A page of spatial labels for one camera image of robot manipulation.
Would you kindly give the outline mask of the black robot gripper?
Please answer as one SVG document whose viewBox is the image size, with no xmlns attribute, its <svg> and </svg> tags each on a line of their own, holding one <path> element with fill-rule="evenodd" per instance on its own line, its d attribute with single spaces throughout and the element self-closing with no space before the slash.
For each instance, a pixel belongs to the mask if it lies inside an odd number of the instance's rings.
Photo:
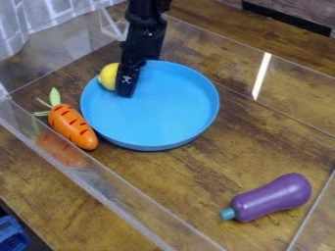
<svg viewBox="0 0 335 251">
<path fill-rule="evenodd" d="M 127 38 L 122 42 L 122 65 L 118 68 L 115 92 L 131 98 L 135 93 L 140 64 L 159 60 L 168 22 L 163 13 L 171 0 L 128 0 L 124 18 L 130 23 Z"/>
</svg>

